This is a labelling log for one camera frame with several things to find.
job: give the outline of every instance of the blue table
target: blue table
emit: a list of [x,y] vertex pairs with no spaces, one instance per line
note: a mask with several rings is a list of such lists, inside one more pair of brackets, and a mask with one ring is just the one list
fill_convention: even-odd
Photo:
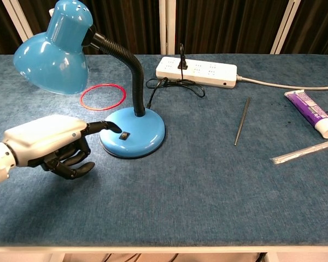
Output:
[[[145,80],[162,56],[139,55]],[[79,95],[62,96],[29,84],[0,56],[0,141],[11,127],[51,114],[87,122],[94,112]],[[187,55],[236,64],[247,78],[288,85],[328,85],[328,56]],[[119,107],[132,105],[131,74],[121,62],[88,56],[89,86],[126,88]],[[66,181],[41,167],[15,168],[0,184],[0,247],[243,247],[328,246],[328,150],[275,166],[270,158],[326,141],[284,97],[286,90],[238,83],[205,87],[206,97],[170,87],[152,109],[167,129],[155,153],[124,160],[108,155],[97,134],[87,137],[85,177]],[[148,101],[151,90],[144,89]],[[328,112],[328,91],[308,94]],[[85,97],[91,106],[119,100],[115,88]],[[247,97],[251,102],[234,146]]]

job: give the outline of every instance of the red rubber band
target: red rubber band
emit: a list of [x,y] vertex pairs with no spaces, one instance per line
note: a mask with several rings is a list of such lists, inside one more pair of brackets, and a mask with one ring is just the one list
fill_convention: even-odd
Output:
[[[114,104],[114,105],[111,105],[111,106],[108,106],[108,107],[106,107],[106,108],[92,108],[92,107],[87,106],[87,105],[84,104],[84,101],[83,101],[83,97],[84,97],[84,95],[86,95],[89,91],[91,91],[91,90],[93,90],[93,89],[96,89],[96,88],[99,88],[99,87],[104,87],[104,86],[113,86],[113,87],[116,87],[116,88],[120,89],[120,90],[122,91],[122,98],[121,98],[121,100],[120,100],[118,103],[116,103],[116,104]],[[120,105],[122,102],[124,102],[125,98],[126,98],[126,91],[125,91],[125,89],[124,89],[123,87],[118,86],[118,85],[116,85],[116,84],[99,84],[99,85],[96,85],[96,86],[91,86],[91,87],[89,87],[88,89],[86,89],[86,90],[81,94],[81,96],[80,96],[80,104],[81,104],[83,107],[85,107],[86,109],[89,109],[89,110],[93,110],[93,111],[104,111],[104,110],[108,110],[108,109],[111,109],[111,108],[114,108],[114,107]]]

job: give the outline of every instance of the robotic hand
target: robotic hand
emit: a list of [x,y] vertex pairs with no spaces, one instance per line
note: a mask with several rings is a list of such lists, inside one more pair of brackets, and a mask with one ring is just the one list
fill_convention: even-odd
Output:
[[87,174],[95,164],[88,162],[79,168],[71,165],[83,161],[90,148],[85,136],[109,129],[121,133],[113,122],[85,123],[69,116],[52,115],[8,129],[0,142],[0,182],[9,177],[15,166],[36,167],[65,178],[75,179]]

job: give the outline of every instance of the toothpaste tube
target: toothpaste tube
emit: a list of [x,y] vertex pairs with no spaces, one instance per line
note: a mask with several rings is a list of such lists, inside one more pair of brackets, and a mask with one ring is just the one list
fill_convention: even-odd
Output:
[[328,115],[304,90],[290,91],[284,93],[284,95],[324,138],[328,138]]

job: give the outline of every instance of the power outlet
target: power outlet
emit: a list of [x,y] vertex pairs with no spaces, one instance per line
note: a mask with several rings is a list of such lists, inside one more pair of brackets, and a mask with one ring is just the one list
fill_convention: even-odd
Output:
[[[178,69],[180,58],[165,56],[156,68],[157,78],[167,77],[170,80],[181,79],[181,69]],[[237,66],[207,61],[186,59],[188,68],[183,70],[185,79],[197,84],[234,88],[237,80]]]

